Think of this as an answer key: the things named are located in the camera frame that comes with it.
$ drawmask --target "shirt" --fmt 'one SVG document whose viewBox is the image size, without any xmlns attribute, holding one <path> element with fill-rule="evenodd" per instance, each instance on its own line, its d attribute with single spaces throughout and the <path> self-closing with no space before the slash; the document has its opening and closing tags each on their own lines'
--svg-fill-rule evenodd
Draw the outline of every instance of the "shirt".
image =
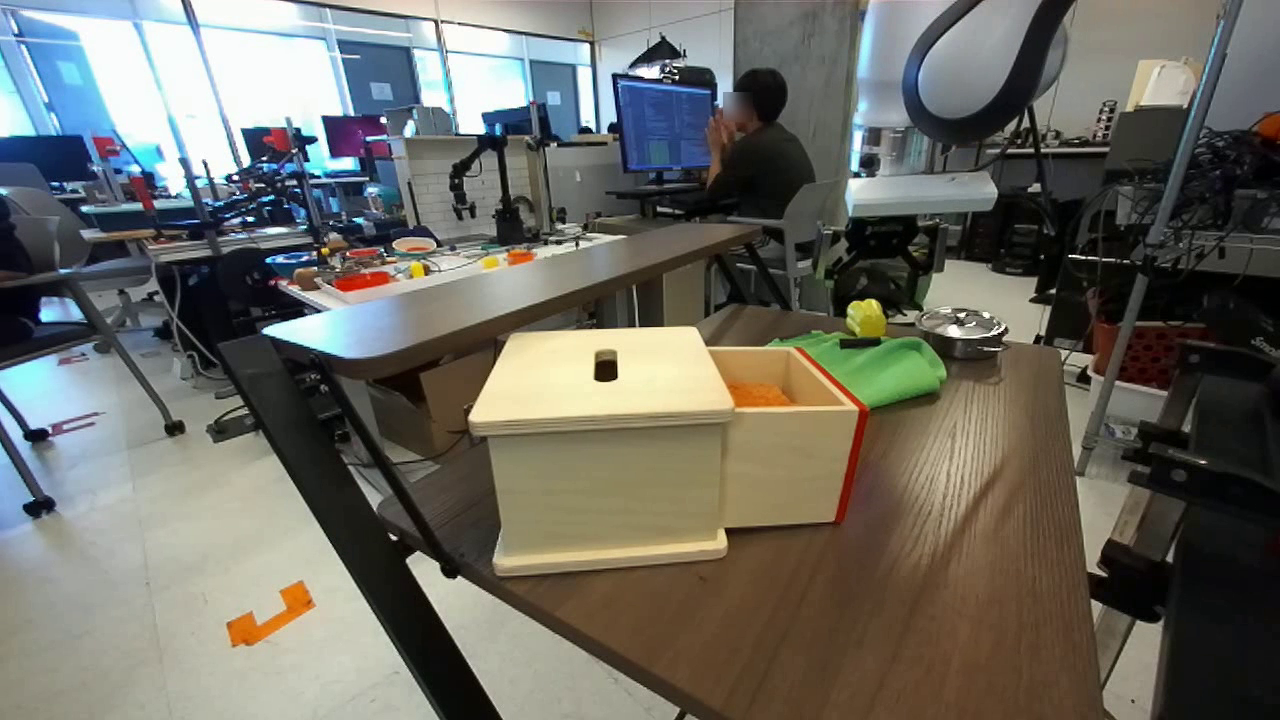
<svg viewBox="0 0 1280 720">
<path fill-rule="evenodd" d="M 769 126 L 740 137 L 714 188 L 690 208 L 690 218 L 732 211 L 732 218 L 783 218 L 792 198 L 811 185 L 811 160 L 803 144 L 783 128 Z"/>
</svg>

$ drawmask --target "green cloth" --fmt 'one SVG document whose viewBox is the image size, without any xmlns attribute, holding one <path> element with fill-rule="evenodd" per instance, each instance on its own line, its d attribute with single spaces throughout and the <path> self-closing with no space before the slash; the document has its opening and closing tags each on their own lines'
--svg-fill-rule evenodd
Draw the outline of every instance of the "green cloth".
<svg viewBox="0 0 1280 720">
<path fill-rule="evenodd" d="M 868 407 L 937 397 L 948 385 L 948 363 L 921 338 L 889 338 L 876 347 L 840 347 L 840 331 L 807 331 L 779 346 L 803 347 Z"/>
</svg>

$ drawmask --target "cream-colored box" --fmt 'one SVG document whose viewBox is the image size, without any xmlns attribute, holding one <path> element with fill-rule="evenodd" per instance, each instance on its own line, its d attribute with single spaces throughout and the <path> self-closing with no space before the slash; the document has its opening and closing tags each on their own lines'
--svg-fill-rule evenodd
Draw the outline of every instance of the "cream-colored box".
<svg viewBox="0 0 1280 720">
<path fill-rule="evenodd" d="M 729 389 L 779 389 L 736 407 L 725 444 L 725 530 L 836 523 L 860 461 L 860 404 L 796 347 L 714 347 Z"/>
<path fill-rule="evenodd" d="M 698 330 L 515 331 L 471 407 L 501 575 L 715 560 L 732 397 Z"/>
</svg>

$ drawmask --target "box lid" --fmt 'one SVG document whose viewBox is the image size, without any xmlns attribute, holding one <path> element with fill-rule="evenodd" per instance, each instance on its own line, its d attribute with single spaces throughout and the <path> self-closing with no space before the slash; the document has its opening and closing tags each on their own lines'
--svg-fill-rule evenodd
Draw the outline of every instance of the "box lid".
<svg viewBox="0 0 1280 720">
<path fill-rule="evenodd" d="M 729 424 L 698 330 L 515 331 L 471 407 L 475 435 Z"/>
</svg>

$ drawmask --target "dark hair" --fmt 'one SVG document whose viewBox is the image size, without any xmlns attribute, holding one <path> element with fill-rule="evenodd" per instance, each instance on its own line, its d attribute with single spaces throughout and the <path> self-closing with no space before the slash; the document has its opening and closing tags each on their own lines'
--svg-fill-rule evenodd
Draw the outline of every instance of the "dark hair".
<svg viewBox="0 0 1280 720">
<path fill-rule="evenodd" d="M 789 79 L 775 68 L 749 68 L 732 84 L 732 100 L 749 103 L 760 126 L 775 126 L 775 118 L 789 108 Z"/>
</svg>

